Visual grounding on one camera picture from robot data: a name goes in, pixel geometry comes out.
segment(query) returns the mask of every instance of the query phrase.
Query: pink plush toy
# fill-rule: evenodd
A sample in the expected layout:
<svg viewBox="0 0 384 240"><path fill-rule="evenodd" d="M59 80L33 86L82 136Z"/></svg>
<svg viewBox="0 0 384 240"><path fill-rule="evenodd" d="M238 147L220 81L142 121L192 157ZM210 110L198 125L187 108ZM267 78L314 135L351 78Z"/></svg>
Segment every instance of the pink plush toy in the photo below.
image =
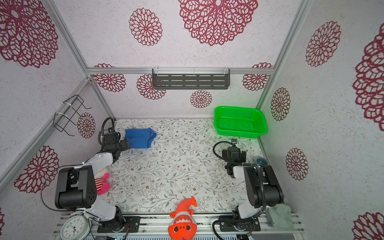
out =
<svg viewBox="0 0 384 240"><path fill-rule="evenodd" d="M109 178L109 173L107 168L104 168L103 170L101 170L95 175L97 195L106 193L111 187L111 185L105 181L108 178Z"/></svg>

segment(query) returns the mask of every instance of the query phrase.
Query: green towel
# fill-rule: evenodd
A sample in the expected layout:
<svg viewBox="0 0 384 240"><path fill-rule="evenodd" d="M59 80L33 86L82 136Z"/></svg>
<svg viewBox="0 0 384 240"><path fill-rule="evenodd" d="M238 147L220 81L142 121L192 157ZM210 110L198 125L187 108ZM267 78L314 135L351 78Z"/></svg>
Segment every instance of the green towel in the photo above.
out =
<svg viewBox="0 0 384 240"><path fill-rule="evenodd" d="M277 204L265 211L269 224L276 228L293 228L291 207L286 204Z"/></svg>

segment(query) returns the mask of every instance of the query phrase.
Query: blue cloth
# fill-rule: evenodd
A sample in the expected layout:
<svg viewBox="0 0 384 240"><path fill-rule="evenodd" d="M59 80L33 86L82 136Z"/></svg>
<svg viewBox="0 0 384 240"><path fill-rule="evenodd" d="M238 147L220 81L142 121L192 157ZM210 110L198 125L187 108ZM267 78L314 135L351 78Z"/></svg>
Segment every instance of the blue cloth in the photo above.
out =
<svg viewBox="0 0 384 240"><path fill-rule="evenodd" d="M124 138L128 138L131 148L150 148L156 136L156 132L151 128L126 129Z"/></svg>

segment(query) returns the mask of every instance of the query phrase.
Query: cable tie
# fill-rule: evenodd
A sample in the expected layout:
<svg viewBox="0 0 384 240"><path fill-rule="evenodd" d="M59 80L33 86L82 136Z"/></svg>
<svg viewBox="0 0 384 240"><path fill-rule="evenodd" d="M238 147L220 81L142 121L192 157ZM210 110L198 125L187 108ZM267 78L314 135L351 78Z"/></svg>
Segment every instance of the cable tie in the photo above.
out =
<svg viewBox="0 0 384 240"><path fill-rule="evenodd" d="M56 114L61 114L61 115L64 115L66 117L68 117L68 115L64 114L64 113L56 113Z"/></svg>

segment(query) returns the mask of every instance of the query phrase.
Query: striped plush toy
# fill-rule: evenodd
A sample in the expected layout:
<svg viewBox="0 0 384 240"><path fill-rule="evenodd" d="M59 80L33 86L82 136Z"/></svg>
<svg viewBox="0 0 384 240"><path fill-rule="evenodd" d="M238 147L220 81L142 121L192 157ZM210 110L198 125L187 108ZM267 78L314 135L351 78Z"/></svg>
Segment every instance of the striped plush toy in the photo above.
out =
<svg viewBox="0 0 384 240"><path fill-rule="evenodd" d="M109 173L105 173L103 177L95 178L97 195L106 193L111 187L111 185L105 181L108 178L109 178Z"/></svg>

